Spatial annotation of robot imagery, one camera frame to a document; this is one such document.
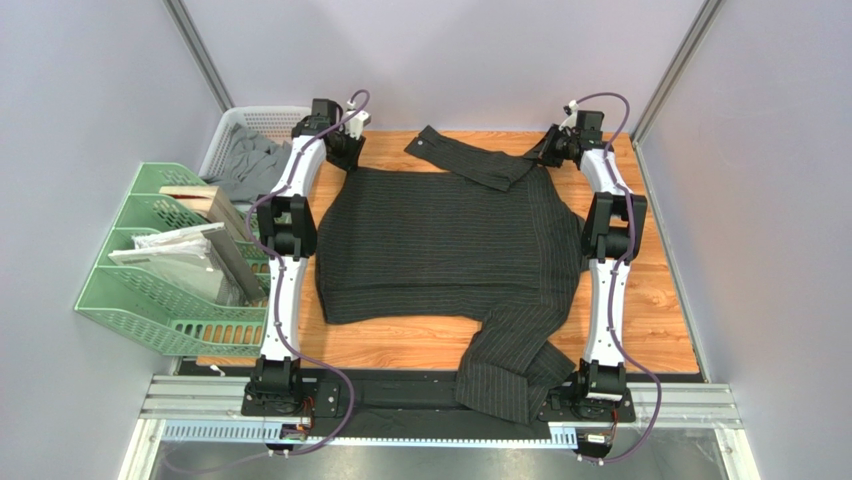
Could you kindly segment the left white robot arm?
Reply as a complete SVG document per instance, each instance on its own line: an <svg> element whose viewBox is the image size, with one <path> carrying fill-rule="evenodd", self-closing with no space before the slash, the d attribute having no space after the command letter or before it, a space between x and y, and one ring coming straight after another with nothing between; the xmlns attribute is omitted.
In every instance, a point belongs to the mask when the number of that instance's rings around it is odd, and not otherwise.
<svg viewBox="0 0 852 480"><path fill-rule="evenodd" d="M366 103L350 98L340 105L316 99L294 128L292 151L272 191L249 213L257 220L253 243L269 257L270 290L259 358L245 386L241 412L250 417L304 416L307 400L299 350L299 313L305 273L317 248L317 228L309 194L320 167L331 161L356 167L369 122Z"/></svg>

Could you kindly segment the dark pinstriped long sleeve shirt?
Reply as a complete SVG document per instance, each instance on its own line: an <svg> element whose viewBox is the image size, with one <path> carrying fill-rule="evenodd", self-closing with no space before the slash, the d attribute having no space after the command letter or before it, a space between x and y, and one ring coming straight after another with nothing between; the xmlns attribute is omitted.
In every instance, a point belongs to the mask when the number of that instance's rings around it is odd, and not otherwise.
<svg viewBox="0 0 852 480"><path fill-rule="evenodd" d="M318 228L315 282L333 325L384 317L476 320L455 399L528 424L575 365L550 342L587 261L583 219L532 153L424 128L406 152L434 171L350 172Z"/></svg>

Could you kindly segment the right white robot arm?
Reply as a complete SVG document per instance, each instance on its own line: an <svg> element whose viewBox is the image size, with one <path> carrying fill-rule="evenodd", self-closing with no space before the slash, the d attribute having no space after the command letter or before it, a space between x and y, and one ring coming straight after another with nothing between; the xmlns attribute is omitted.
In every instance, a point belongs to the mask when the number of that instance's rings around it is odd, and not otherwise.
<svg viewBox="0 0 852 480"><path fill-rule="evenodd" d="M624 301L641 246L647 199L627 186L614 149L603 141L604 114L582 110L575 102L565 112L566 119L545 135L537 160L554 167L572 161L593 192L581 233L581 252L592 276L589 335L571 380L568 406L581 419L606 420L628 394L628 355L621 341Z"/></svg>

